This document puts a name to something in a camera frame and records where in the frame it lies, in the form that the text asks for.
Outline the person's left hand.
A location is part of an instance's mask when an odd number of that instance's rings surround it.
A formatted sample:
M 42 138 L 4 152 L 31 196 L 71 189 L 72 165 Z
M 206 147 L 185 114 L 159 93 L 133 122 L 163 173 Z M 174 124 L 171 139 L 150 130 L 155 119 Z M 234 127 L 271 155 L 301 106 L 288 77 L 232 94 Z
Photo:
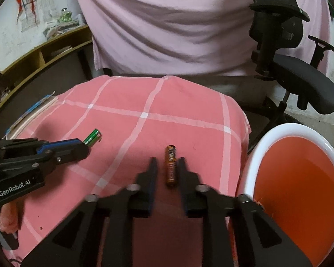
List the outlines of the person's left hand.
M 18 230 L 18 209 L 15 201 L 2 206 L 0 211 L 0 231 L 7 234 Z

